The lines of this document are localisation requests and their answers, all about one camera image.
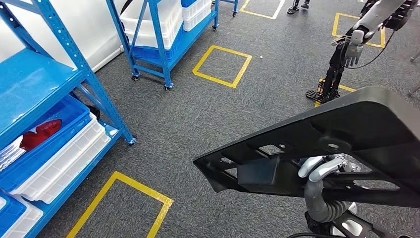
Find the blue plastic bin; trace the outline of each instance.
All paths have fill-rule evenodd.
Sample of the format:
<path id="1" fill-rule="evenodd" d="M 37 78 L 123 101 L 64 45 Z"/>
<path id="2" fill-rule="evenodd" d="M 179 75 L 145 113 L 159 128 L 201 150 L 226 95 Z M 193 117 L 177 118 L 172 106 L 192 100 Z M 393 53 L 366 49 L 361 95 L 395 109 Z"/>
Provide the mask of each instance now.
<path id="1" fill-rule="evenodd" d="M 4 191 L 10 192 L 19 187 L 91 121 L 89 109 L 84 104 L 65 96 L 24 132 L 54 119 L 61 119 L 59 131 L 0 172 L 0 188 Z"/>
<path id="2" fill-rule="evenodd" d="M 6 201 L 6 204 L 0 207 L 0 237 L 2 237 L 26 211 L 26 207 L 13 197 L 7 196 L 2 192 L 0 192 L 0 199 Z"/>
<path id="3" fill-rule="evenodd" d="M 197 0 L 181 0 L 182 7 L 189 7 L 191 4 L 195 3 Z"/>
<path id="4" fill-rule="evenodd" d="M 179 28 L 178 34 L 176 34 L 175 40 L 172 43 L 172 46 L 169 50 L 165 50 L 166 59 L 172 60 L 175 57 L 175 52 L 178 49 L 178 46 L 181 43 L 182 35 L 184 33 L 184 23 L 182 23 Z M 159 59 L 159 49 L 150 46 L 134 46 L 133 56 L 136 58 L 145 58 L 145 59 Z"/>

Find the cable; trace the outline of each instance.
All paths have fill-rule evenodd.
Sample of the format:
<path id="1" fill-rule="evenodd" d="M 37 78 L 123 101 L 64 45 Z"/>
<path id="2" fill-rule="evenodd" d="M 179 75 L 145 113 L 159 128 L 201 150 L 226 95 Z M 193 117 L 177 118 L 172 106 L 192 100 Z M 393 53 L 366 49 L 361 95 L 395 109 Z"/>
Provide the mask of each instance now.
<path id="1" fill-rule="evenodd" d="M 297 237 L 315 237 L 315 238 L 343 238 L 343 237 L 339 237 L 339 236 L 332 236 L 332 235 L 321 235 L 321 234 L 316 234 L 316 233 L 309 233 L 309 232 L 304 232 L 304 233 L 296 233 L 294 235 L 288 236 L 287 238 L 297 238 Z"/>
<path id="2" fill-rule="evenodd" d="M 343 66 L 345 68 L 348 68 L 348 69 L 357 69 L 357 68 L 363 68 L 363 67 L 369 65 L 370 63 L 372 63 L 373 61 L 375 61 L 375 59 L 377 59 L 382 54 L 382 52 L 386 49 L 386 47 L 388 46 L 389 42 L 391 41 L 391 38 L 394 35 L 394 33 L 395 33 L 395 31 L 392 32 L 391 36 L 389 37 L 388 41 L 385 44 L 385 47 L 381 50 L 381 52 L 379 52 L 379 54 L 375 58 L 373 58 L 369 63 L 366 63 L 366 64 L 364 64 L 362 66 L 358 66 L 358 67 L 347 67 L 344 64 L 343 64 Z M 343 49 L 344 49 L 344 47 L 341 48 L 340 59 L 341 59 L 341 56 L 342 56 L 342 53 L 343 53 Z"/>

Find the blue shelving unit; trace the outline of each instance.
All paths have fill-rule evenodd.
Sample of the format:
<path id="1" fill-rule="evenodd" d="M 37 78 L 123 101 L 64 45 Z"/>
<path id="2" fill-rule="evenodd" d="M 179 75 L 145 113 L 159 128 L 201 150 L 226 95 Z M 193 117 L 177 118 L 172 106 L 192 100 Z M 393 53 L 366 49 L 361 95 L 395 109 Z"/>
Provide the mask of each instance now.
<path id="1" fill-rule="evenodd" d="M 226 1 L 226 2 L 230 2 L 230 3 L 235 4 L 235 10 L 234 10 L 234 15 L 235 15 L 236 14 L 235 12 L 237 12 L 236 9 L 237 9 L 238 0 L 222 0 L 222 1 Z M 184 56 L 184 54 L 187 52 L 187 50 L 192 46 L 192 44 L 202 34 L 204 29 L 208 26 L 208 24 L 210 24 L 210 22 L 212 22 L 214 20 L 214 25 L 212 26 L 213 30 L 216 30 L 216 28 L 219 26 L 219 24 L 217 23 L 217 15 L 218 15 L 218 11 L 219 11 L 219 0 L 216 0 L 216 2 L 214 4 L 214 10 L 211 11 L 211 14 L 209 16 L 207 16 L 203 21 L 201 21 L 201 23 L 198 24 L 193 30 L 191 30 L 189 32 L 183 32 L 181 43 L 177 47 L 176 52 L 175 52 L 175 56 L 172 57 L 171 60 L 167 60 L 166 53 L 165 53 L 165 48 L 163 46 L 162 31 L 160 29 L 159 16 L 158 16 L 158 10 L 157 10 L 159 2 L 160 2 L 160 0 L 144 0 L 143 7 L 142 7 L 141 11 L 139 12 L 139 21 L 137 22 L 136 30 L 135 30 L 134 37 L 133 37 L 133 40 L 132 40 L 132 42 L 136 42 L 137 34 L 138 34 L 138 31 L 139 31 L 139 28 L 140 28 L 140 25 L 141 25 L 141 22 L 142 22 L 142 19 L 143 19 L 144 12 L 145 12 L 147 3 L 149 3 L 150 13 L 151 13 L 151 17 L 152 17 L 153 27 L 155 29 L 155 35 L 156 35 L 157 45 L 158 45 L 158 50 L 159 50 L 159 55 L 160 55 L 159 59 L 151 59 L 151 58 L 141 58 L 138 55 L 133 54 L 133 49 L 134 49 L 135 46 L 130 45 L 127 37 L 125 36 L 124 28 L 123 28 L 122 23 L 119 19 L 119 13 L 116 10 L 114 2 L 113 2 L 113 0 L 106 0 L 106 3 L 108 4 L 108 8 L 111 12 L 112 19 L 113 19 L 114 24 L 116 26 L 118 35 L 121 39 L 122 46 L 123 46 L 125 54 L 127 56 L 128 63 L 131 67 L 131 72 L 132 72 L 131 79 L 137 81 L 139 76 L 140 76 L 139 71 L 144 71 L 144 72 L 147 72 L 147 73 L 151 73 L 153 75 L 163 77 L 165 79 L 164 89 L 166 91 L 169 91 L 173 87 L 173 83 L 172 83 L 171 78 L 170 78 L 170 71 L 175 67 L 175 65 Z M 136 64 L 136 60 L 151 63 L 151 64 L 154 64 L 156 66 L 159 66 L 160 68 L 162 68 L 163 73 L 152 70 L 152 69 L 149 69 L 149 68 L 146 68 L 146 67 L 143 67 L 143 66 L 140 66 L 140 65 Z"/>
<path id="2" fill-rule="evenodd" d="M 31 1 L 32 4 L 20 0 L 0 0 L 0 17 L 26 47 L 0 62 L 0 148 L 24 133 L 37 118 L 75 89 L 110 119 L 109 122 L 100 123 L 105 126 L 111 140 L 51 204 L 32 202 L 43 210 L 44 215 L 27 234 L 28 238 L 36 236 L 120 136 L 129 144 L 136 141 L 51 3 L 48 0 Z M 6 3 L 39 14 L 77 68 L 73 69 L 52 59 L 32 39 Z"/>

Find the red cloth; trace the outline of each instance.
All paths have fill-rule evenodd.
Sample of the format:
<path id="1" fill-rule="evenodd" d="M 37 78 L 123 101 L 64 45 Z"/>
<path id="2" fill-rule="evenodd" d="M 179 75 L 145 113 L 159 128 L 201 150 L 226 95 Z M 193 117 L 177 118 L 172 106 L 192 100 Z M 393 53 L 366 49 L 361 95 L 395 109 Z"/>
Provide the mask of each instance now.
<path id="1" fill-rule="evenodd" d="M 20 148 L 30 151 L 35 148 L 37 145 L 41 144 L 48 137 L 52 136 L 61 128 L 61 120 L 51 120 L 45 122 L 35 128 L 35 132 L 28 131 L 23 134 L 22 142 L 20 143 Z"/>

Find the white wall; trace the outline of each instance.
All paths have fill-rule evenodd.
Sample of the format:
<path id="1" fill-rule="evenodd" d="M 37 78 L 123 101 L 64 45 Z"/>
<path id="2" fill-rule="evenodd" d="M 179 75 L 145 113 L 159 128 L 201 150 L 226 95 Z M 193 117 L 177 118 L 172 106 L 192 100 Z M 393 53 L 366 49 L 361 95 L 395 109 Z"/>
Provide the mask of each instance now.
<path id="1" fill-rule="evenodd" d="M 121 41 L 105 0 L 50 0 L 50 2 L 94 71 L 121 52 Z M 124 3 L 125 0 L 115 0 L 118 12 Z M 52 57 L 74 67 L 41 16 L 9 4 L 8 7 L 35 41 Z M 1 20 L 0 39 L 0 62 L 24 48 Z"/>

